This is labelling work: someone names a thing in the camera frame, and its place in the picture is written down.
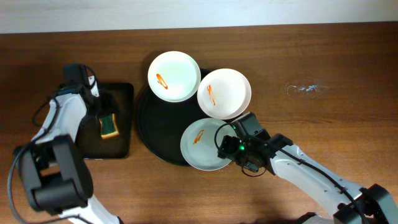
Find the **yellow sponge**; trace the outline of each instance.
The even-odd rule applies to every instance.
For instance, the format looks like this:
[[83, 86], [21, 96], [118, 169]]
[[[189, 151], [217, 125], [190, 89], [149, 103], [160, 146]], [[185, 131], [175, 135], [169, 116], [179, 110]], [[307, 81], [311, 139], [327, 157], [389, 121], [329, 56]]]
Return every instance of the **yellow sponge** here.
[[116, 118], [114, 114], [106, 115], [99, 119], [101, 123], [101, 138], [108, 139], [119, 135], [118, 127], [116, 126]]

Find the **wooden table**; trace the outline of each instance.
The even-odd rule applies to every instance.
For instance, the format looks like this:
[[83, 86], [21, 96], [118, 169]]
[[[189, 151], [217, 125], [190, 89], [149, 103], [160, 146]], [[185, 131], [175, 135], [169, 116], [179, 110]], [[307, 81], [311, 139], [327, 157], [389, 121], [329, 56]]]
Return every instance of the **wooden table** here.
[[[129, 82], [138, 102], [160, 53], [178, 50], [202, 68], [233, 68], [250, 81], [253, 111], [271, 135], [282, 133], [333, 172], [398, 202], [398, 23], [318, 24], [209, 29], [121, 30], [0, 35], [0, 211], [15, 223], [6, 195], [14, 147], [38, 128], [33, 112], [63, 82], [62, 66], [85, 63], [101, 81]], [[319, 94], [287, 94], [317, 82]], [[141, 142], [135, 121], [130, 156], [86, 161], [95, 195], [125, 223], [271, 223], [326, 212], [270, 173], [240, 167], [204, 172], [169, 164]], [[20, 213], [33, 212], [14, 178]]]

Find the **black cable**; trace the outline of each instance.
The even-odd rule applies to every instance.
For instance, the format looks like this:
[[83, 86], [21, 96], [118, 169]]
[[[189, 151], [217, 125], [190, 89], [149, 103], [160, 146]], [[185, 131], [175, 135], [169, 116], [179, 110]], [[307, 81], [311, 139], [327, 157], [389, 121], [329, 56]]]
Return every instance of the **black cable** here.
[[220, 149], [220, 147], [218, 147], [218, 144], [217, 144], [217, 134], [218, 134], [218, 131], [219, 131], [221, 128], [223, 128], [224, 126], [227, 126], [227, 125], [231, 125], [231, 123], [225, 123], [225, 124], [221, 125], [221, 126], [217, 129], [216, 134], [214, 134], [214, 144], [216, 145], [216, 148], [217, 148], [218, 150]]
[[43, 103], [43, 104], [36, 110], [36, 112], [33, 114], [32, 123], [33, 123], [35, 126], [37, 126], [37, 127], [41, 127], [41, 126], [42, 126], [42, 124], [39, 124], [39, 123], [36, 122], [36, 117], [37, 117], [37, 115], [40, 113], [40, 111], [42, 111], [42, 109], [43, 109], [49, 102], [50, 102], [50, 101], [46, 101], [45, 103]]
[[[52, 100], [54, 100], [54, 102], [56, 104], [56, 110], [55, 110], [54, 116], [53, 116], [48, 128], [47, 129], [44, 128], [44, 132], [40, 136], [37, 136], [35, 139], [31, 140], [31, 142], [27, 146], [25, 146], [22, 149], [20, 149], [19, 152], [17, 153], [17, 155], [15, 156], [12, 164], [11, 164], [11, 168], [10, 168], [10, 172], [8, 173], [8, 180], [7, 180], [8, 201], [10, 203], [10, 207], [11, 207], [11, 210], [12, 210], [14, 216], [18, 219], [18, 221], [20, 221], [23, 224], [46, 224], [46, 223], [58, 222], [58, 221], [69, 219], [69, 218], [77, 218], [77, 219], [81, 220], [82, 222], [85, 222], [87, 224], [92, 224], [89, 221], [85, 220], [84, 218], [82, 218], [82, 217], [80, 217], [78, 215], [70, 215], [70, 216], [67, 216], [67, 217], [56, 218], [56, 219], [48, 220], [48, 221], [44, 221], [44, 222], [28, 223], [27, 221], [25, 221], [19, 215], [18, 211], [15, 208], [14, 201], [12, 199], [12, 177], [14, 175], [14, 169], [16, 167], [16, 164], [17, 164], [18, 160], [21, 158], [21, 156], [26, 151], [28, 151], [36, 143], [37, 140], [39, 140], [39, 139], [43, 138], [44, 136], [46, 136], [50, 132], [50, 130], [53, 128], [55, 122], [57, 121], [57, 118], [58, 118], [58, 115], [59, 115], [60, 104], [59, 104], [59, 102], [58, 102], [58, 100], [56, 98], [52, 98]], [[40, 111], [44, 106], [43, 105], [40, 106], [39, 110], [37, 110], [36, 113], [39, 113], [38, 111]]]
[[290, 158], [296, 160], [297, 162], [308, 166], [309, 168], [317, 171], [318, 173], [320, 173], [321, 175], [326, 177], [328, 180], [330, 180], [330, 182], [332, 182], [340, 190], [341, 193], [343, 193], [347, 196], [348, 200], [350, 200], [351, 203], [353, 204], [354, 209], [358, 212], [359, 216], [361, 216], [363, 223], [365, 223], [365, 224], [369, 223], [368, 220], [366, 219], [364, 213], [362, 212], [362, 210], [359, 208], [358, 204], [356, 203], [355, 199], [347, 192], [347, 190], [343, 186], [341, 186], [335, 179], [331, 178], [326, 172], [324, 172], [323, 170], [317, 168], [316, 166], [314, 166], [310, 163], [305, 162], [303, 159], [299, 159], [298, 157], [291, 155], [289, 152], [281, 149], [280, 147], [269, 144], [267, 141], [264, 141], [260, 138], [257, 138], [257, 137], [251, 136], [251, 135], [249, 135], [249, 137], [261, 142], [262, 144], [267, 144], [269, 146], [278, 148], [278, 150], [283, 152], [286, 156], [289, 156]]

